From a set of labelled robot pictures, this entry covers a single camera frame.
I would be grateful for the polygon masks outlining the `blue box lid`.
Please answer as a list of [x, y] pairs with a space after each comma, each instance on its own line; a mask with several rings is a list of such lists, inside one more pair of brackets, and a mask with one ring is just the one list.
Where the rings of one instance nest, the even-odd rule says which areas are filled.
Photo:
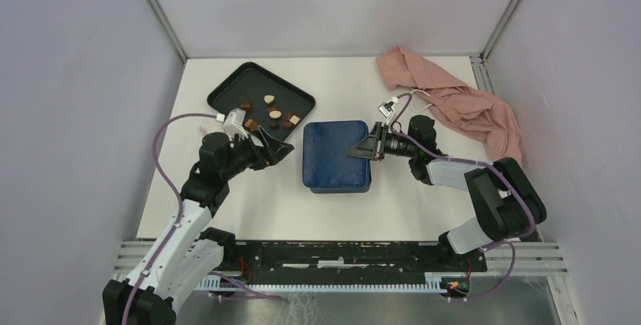
[[368, 133], [367, 124], [360, 120], [307, 124], [303, 130], [302, 183], [308, 189], [371, 184], [370, 161], [345, 155]]

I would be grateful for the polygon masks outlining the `blue chocolate box with insert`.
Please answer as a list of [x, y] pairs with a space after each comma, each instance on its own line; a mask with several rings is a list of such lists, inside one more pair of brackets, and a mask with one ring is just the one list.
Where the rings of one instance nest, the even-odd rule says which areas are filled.
[[370, 184], [359, 187], [337, 186], [337, 187], [309, 187], [310, 191], [315, 194], [334, 194], [334, 193], [366, 193], [370, 189]]

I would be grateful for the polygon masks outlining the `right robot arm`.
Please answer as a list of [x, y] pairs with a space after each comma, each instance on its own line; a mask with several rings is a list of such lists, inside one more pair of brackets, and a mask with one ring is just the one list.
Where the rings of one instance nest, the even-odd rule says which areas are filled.
[[467, 253], [528, 236], [547, 219], [545, 205], [515, 159], [483, 162], [446, 156], [437, 148], [435, 121], [428, 116], [413, 116], [406, 132], [377, 122], [346, 154], [370, 161], [407, 157], [417, 181], [468, 193], [473, 218], [438, 239], [437, 262], [447, 271], [463, 265]]

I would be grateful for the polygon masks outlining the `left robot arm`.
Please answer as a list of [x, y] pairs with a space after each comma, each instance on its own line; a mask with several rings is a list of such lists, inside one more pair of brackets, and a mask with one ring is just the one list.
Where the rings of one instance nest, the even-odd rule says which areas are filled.
[[197, 285], [215, 268], [237, 262], [235, 236], [209, 226], [230, 192], [229, 182], [247, 169], [277, 165], [294, 146], [257, 128], [259, 140], [208, 134], [177, 194], [178, 207], [145, 257], [124, 280], [110, 280], [102, 299], [108, 324], [174, 324]]

